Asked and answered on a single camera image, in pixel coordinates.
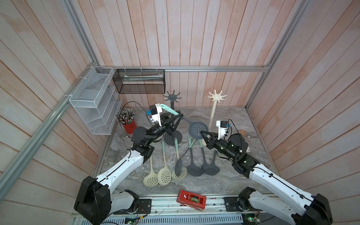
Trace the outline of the grey skimmer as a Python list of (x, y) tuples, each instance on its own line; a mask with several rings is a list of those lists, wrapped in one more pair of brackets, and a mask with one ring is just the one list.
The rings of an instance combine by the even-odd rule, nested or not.
[(189, 150), (190, 150), (191, 162), (190, 162), (189, 166), (187, 167), (187, 173), (189, 173), (192, 176), (199, 177), (199, 176), (201, 176), (203, 174), (203, 171), (202, 171), (202, 169), (200, 167), (196, 166), (195, 163), (194, 163), (192, 145), (193, 145), (195, 139), (192, 140), (191, 137), (189, 137), (188, 141), (189, 141)]
[(220, 168), (215, 165), (215, 158), (216, 158), (216, 155), (217, 155), (217, 151), (216, 150), (214, 151), (212, 162), (210, 164), (207, 164), (207, 161), (206, 161), (206, 158), (205, 158), (205, 152), (204, 152), (204, 149), (203, 149), (203, 142), (201, 140), (198, 140), (198, 141), (200, 143), (201, 150), (202, 150), (202, 156), (203, 156), (202, 170), (206, 174), (211, 175), (211, 176), (214, 176), (214, 175), (218, 174), (219, 171), (220, 171)]
[[(175, 110), (173, 110), (172, 108), (170, 108), (164, 104), (160, 104), (160, 107), (162, 109), (166, 110), (167, 112), (172, 113), (173, 115), (180, 114), (180, 112), (176, 112)], [(189, 128), (188, 128), (189, 135), (196, 140), (200, 140), (203, 138), (201, 135), (201, 131), (206, 131), (206, 132), (209, 131), (207, 125), (204, 124), (203, 122), (190, 121), (186, 117), (183, 117), (183, 119), (189, 123)]]

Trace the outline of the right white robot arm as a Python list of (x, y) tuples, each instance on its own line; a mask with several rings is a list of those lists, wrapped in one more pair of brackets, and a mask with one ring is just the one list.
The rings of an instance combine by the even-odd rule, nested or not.
[(333, 223), (329, 201), (321, 194), (312, 195), (277, 176), (246, 150), (248, 144), (241, 134), (228, 140), (217, 133), (200, 132), (208, 149), (216, 149), (230, 159), (232, 167), (274, 193), (280, 199), (268, 197), (247, 187), (238, 195), (240, 211), (258, 209), (291, 225), (330, 225)]

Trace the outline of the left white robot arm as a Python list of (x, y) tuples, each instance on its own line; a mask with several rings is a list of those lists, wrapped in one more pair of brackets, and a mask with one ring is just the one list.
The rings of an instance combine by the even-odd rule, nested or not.
[(182, 118), (181, 112), (174, 116), (164, 113), (160, 116), (161, 122), (156, 122), (151, 128), (135, 128), (129, 153), (103, 174), (95, 178), (88, 176), (82, 181), (74, 205), (75, 211), (93, 225), (101, 224), (112, 213), (121, 210), (136, 213), (139, 196), (129, 189), (118, 194), (114, 191), (132, 171), (151, 157), (154, 151), (151, 143), (163, 134), (175, 131)]

